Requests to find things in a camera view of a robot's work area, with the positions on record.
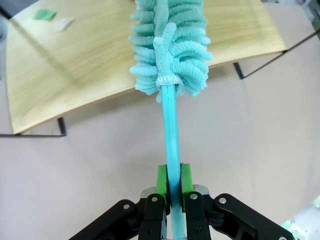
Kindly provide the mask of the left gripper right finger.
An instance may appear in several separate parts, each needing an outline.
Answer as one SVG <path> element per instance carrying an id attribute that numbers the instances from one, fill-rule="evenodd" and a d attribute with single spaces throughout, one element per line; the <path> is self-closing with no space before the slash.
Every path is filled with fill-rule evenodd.
<path id="1" fill-rule="evenodd" d="M 181 193 L 187 239 L 209 240 L 210 228 L 231 240 L 291 240 L 293 234 L 228 193 L 215 198 L 194 185 L 191 166 L 181 164 Z"/>

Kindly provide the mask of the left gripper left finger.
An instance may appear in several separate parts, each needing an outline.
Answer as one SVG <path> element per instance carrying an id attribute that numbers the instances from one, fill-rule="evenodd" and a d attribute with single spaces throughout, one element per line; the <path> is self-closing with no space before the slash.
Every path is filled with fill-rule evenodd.
<path id="1" fill-rule="evenodd" d="M 166 165 L 159 165 L 155 187 L 142 191 L 137 203 L 122 199 L 76 233 L 73 240 L 162 240 L 167 237 L 169 183 Z"/>

